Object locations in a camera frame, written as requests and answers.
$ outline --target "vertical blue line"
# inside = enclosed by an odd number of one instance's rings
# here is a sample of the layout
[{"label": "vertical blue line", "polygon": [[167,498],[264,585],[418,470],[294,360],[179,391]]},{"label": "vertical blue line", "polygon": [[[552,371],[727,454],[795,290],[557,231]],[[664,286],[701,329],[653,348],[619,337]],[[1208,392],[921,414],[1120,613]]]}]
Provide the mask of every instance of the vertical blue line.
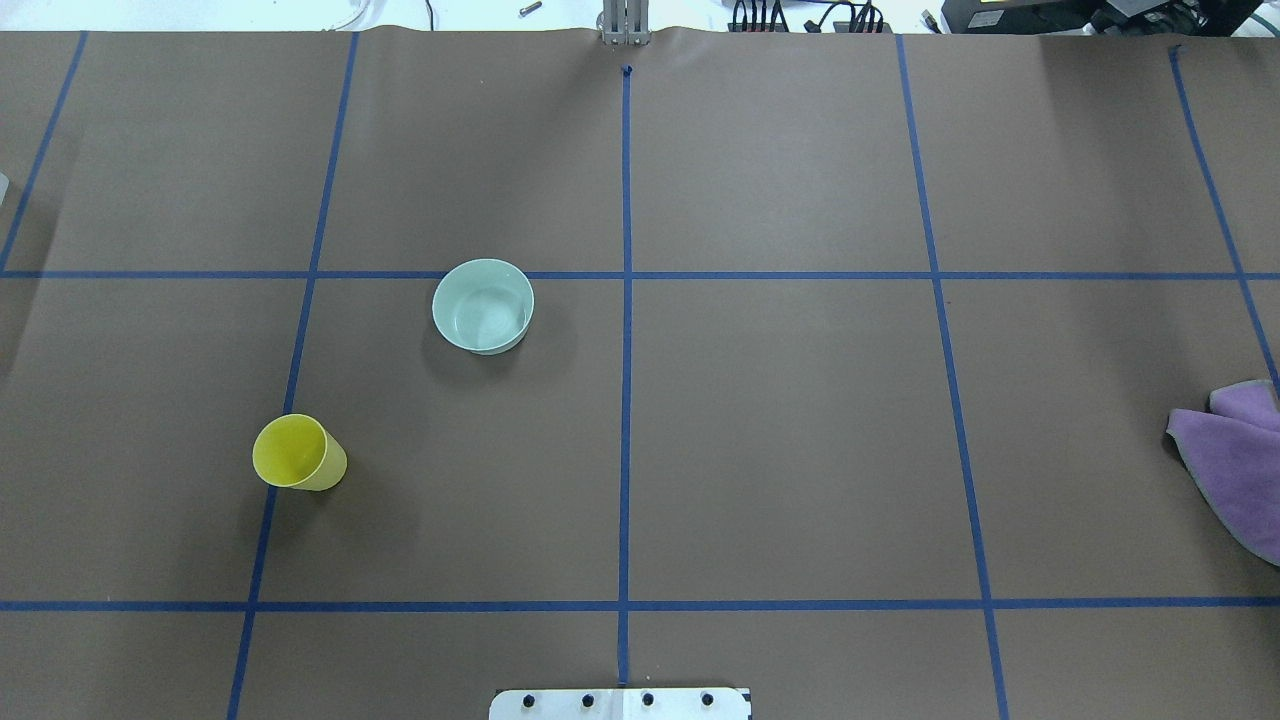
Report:
[{"label": "vertical blue line", "polygon": [[27,205],[31,202],[31,193],[36,190],[36,179],[40,177],[40,168],[45,164],[45,154],[54,141],[54,129],[58,128],[58,119],[63,117],[63,106],[67,104],[67,95],[72,90],[72,81],[76,70],[79,69],[79,60],[84,55],[84,44],[88,41],[88,32],[81,31],[79,41],[76,42],[76,53],[72,54],[72,64],[67,68],[67,77],[63,78],[63,88],[58,92],[58,101],[54,102],[54,113],[49,115],[49,124],[45,126],[45,136],[40,138],[40,147],[36,150],[36,159],[31,163],[31,173],[27,176],[27,184],[22,188],[18,199],[18,208],[13,211],[13,223],[9,224],[9,234],[4,240],[4,250],[0,250],[0,272],[9,264],[9,254],[13,252],[13,243],[18,240],[18,229],[22,227],[22,218],[27,214]]},{"label": "vertical blue line", "polygon": [[618,488],[618,685],[630,680],[631,600],[631,65],[622,65],[622,421]]},{"label": "vertical blue line", "polygon": [[[347,49],[347,69],[342,78],[342,95],[338,99],[338,118],[333,128],[333,143],[329,146],[329,167],[325,169],[324,190],[320,195],[320,211],[316,218],[316,233],[311,241],[311,264],[307,270],[307,287],[302,293],[302,310],[298,313],[298,332],[293,338],[293,359],[289,364],[289,380],[284,389],[282,414],[293,411],[293,397],[298,388],[298,369],[302,365],[302,348],[306,345],[307,324],[311,318],[311,299],[315,295],[316,275],[320,269],[320,251],[324,247],[324,229],[329,219],[329,197],[333,193],[333,178],[338,172],[338,151],[342,147],[342,128],[347,120],[347,100],[351,96],[351,78],[356,69],[356,50],[360,47],[360,33],[351,33]],[[239,714],[241,692],[244,688],[244,671],[248,667],[248,650],[253,641],[253,620],[257,615],[257,598],[262,588],[262,569],[266,565],[266,548],[271,539],[271,518],[275,515],[274,487],[266,491],[262,507],[262,524],[257,533],[257,551],[253,555],[253,575],[248,587],[248,610],[244,611],[244,625],[241,629],[239,652],[236,656],[236,674],[232,678],[230,701],[227,703],[227,720],[236,720]]]},{"label": "vertical blue line", "polygon": [[911,140],[911,161],[915,165],[915,191],[920,200],[920,220],[924,227],[924,245],[929,254],[929,274],[933,277],[933,305],[938,314],[938,333],[942,340],[942,359],[947,370],[947,389],[951,393],[951,418],[956,428],[956,447],[960,451],[960,473],[964,477],[965,502],[969,506],[969,533],[973,537],[973,555],[978,566],[978,588],[982,592],[983,619],[987,624],[987,652],[991,656],[991,674],[996,689],[996,707],[1001,720],[1009,720],[1009,701],[1005,694],[1005,670],[1000,659],[1000,639],[996,633],[996,611],[991,603],[991,578],[987,573],[987,550],[982,539],[982,519],[978,514],[978,493],[973,487],[973,468],[969,460],[969,437],[964,425],[964,407],[960,404],[960,383],[956,380],[955,354],[951,348],[951,325],[947,322],[946,297],[938,266],[937,245],[933,241],[933,218],[929,213],[929,193],[924,183],[924,163],[920,160],[920,138],[915,127],[915,105],[911,101],[911,79],[906,65],[906,46],[902,36],[897,41],[897,65],[902,77],[902,101],[906,108],[906,128]]},{"label": "vertical blue line", "polygon": [[1183,119],[1187,120],[1187,133],[1192,138],[1192,149],[1196,150],[1196,160],[1201,165],[1201,174],[1204,177],[1204,187],[1208,188],[1208,199],[1213,204],[1213,214],[1217,215],[1217,227],[1222,231],[1222,240],[1226,242],[1226,252],[1231,256],[1231,266],[1235,268],[1235,279],[1240,284],[1240,295],[1244,296],[1244,307],[1249,313],[1249,322],[1253,323],[1253,334],[1258,338],[1258,347],[1262,350],[1262,360],[1267,364],[1267,373],[1271,375],[1271,386],[1280,391],[1280,374],[1276,373],[1275,357],[1271,355],[1271,343],[1267,342],[1267,333],[1262,329],[1262,319],[1258,309],[1253,304],[1253,291],[1249,290],[1249,279],[1244,274],[1244,263],[1240,260],[1240,251],[1235,246],[1231,236],[1231,227],[1226,223],[1226,211],[1222,210],[1222,200],[1217,195],[1217,184],[1213,182],[1213,173],[1208,169],[1208,160],[1204,158],[1204,147],[1199,141],[1199,132],[1196,129],[1196,119],[1192,117],[1192,104],[1187,99],[1187,86],[1183,85],[1183,69],[1178,63],[1178,51],[1181,45],[1169,49],[1169,65],[1174,70],[1174,85],[1178,87],[1178,101],[1183,105]]}]

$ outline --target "yellow cup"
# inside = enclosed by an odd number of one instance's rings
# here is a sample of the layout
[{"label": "yellow cup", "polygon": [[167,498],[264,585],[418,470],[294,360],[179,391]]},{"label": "yellow cup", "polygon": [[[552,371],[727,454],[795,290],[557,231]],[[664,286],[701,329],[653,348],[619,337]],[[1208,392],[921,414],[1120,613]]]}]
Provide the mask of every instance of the yellow cup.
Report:
[{"label": "yellow cup", "polygon": [[323,491],[347,471],[347,454],[310,415],[283,415],[253,441],[253,469],[278,488]]}]

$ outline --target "cup rim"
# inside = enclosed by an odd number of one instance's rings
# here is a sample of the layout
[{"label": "cup rim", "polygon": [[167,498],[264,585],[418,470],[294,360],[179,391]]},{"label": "cup rim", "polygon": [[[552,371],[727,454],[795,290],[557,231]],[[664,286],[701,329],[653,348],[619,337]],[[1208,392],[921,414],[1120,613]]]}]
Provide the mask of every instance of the cup rim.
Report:
[{"label": "cup rim", "polygon": [[324,439],[324,452],[320,454],[320,460],[316,462],[316,466],[312,468],[311,471],[307,473],[307,475],[305,478],[302,478],[301,480],[297,480],[294,483],[287,483],[287,484],[273,483],[271,480],[264,478],[262,477],[262,471],[259,470],[259,468],[257,468],[257,454],[255,452],[253,454],[253,471],[257,473],[257,477],[261,478],[264,483],[266,483],[266,484],[269,484],[271,487],[292,488],[292,487],[301,486],[302,483],[305,483],[305,482],[310,480],[311,478],[314,478],[315,474],[320,471],[320,468],[324,468],[324,461],[329,457],[329,430],[324,429],[324,425],[320,424],[320,420],[316,420],[311,415],[306,415],[306,414],[302,414],[302,413],[285,413],[284,415],[280,415],[279,418],[275,418],[270,423],[262,425],[262,429],[257,432],[257,437],[253,439],[253,448],[257,450],[257,443],[262,441],[262,436],[266,434],[266,430],[271,429],[271,425],[279,423],[280,420],[285,420],[285,419],[289,419],[289,418],[301,418],[302,420],[306,420],[307,423],[310,423],[311,425],[314,425],[317,430],[320,430],[320,434],[321,434],[321,437]]},{"label": "cup rim", "polygon": [[[461,342],[456,342],[453,338],[449,337],[448,333],[444,332],[444,328],[440,324],[439,305],[436,305],[436,300],[440,296],[440,288],[444,287],[445,282],[448,282],[449,275],[453,275],[454,273],[457,273],[458,270],[461,270],[461,269],[463,269],[463,268],[466,268],[468,265],[490,264],[490,263],[498,264],[498,265],[504,265],[506,268],[509,268],[509,269],[515,270],[516,274],[520,275],[520,278],[522,281],[525,281],[525,286],[524,287],[529,291],[529,313],[525,314],[524,323],[520,324],[518,329],[516,329],[513,333],[511,333],[511,337],[508,337],[508,338],[506,338],[502,342],[495,343],[495,345],[480,346],[480,347],[470,347],[470,346],[463,345]],[[454,266],[448,273],[444,273],[443,278],[440,278],[439,284],[435,286],[435,292],[431,293],[431,322],[435,324],[436,332],[439,332],[440,336],[444,337],[444,340],[449,342],[449,345],[452,345],[454,347],[460,347],[460,348],[466,350],[468,352],[476,352],[476,354],[493,352],[494,350],[499,350],[502,347],[506,347],[507,345],[511,345],[513,341],[520,340],[525,334],[525,332],[529,329],[529,323],[532,322],[532,319],[534,319],[534,306],[535,306],[536,301],[538,301],[536,296],[534,295],[534,283],[529,282],[529,275],[526,275],[524,270],[521,270],[516,265],[513,265],[513,264],[511,264],[511,263],[508,263],[506,260],[500,260],[498,258],[475,258],[472,260],[467,260],[466,263],[462,263],[462,264]]]}]

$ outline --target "bowl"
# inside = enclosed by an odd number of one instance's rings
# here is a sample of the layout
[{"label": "bowl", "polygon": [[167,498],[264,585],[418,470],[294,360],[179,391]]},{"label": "bowl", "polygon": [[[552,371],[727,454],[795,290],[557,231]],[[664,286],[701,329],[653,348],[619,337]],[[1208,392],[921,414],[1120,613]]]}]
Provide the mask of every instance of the bowl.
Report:
[{"label": "bowl", "polygon": [[503,260],[468,260],[449,270],[431,297],[431,319],[444,340],[498,355],[516,346],[534,316],[534,286]]}]

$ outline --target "towel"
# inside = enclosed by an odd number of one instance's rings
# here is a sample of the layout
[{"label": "towel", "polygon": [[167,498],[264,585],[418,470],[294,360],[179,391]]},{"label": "towel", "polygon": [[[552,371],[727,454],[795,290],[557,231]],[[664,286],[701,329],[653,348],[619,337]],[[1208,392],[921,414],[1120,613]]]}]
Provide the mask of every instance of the towel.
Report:
[{"label": "towel", "polygon": [[1208,413],[1174,410],[1165,430],[1210,507],[1249,552],[1280,565],[1280,409],[1267,380],[1208,396]]}]

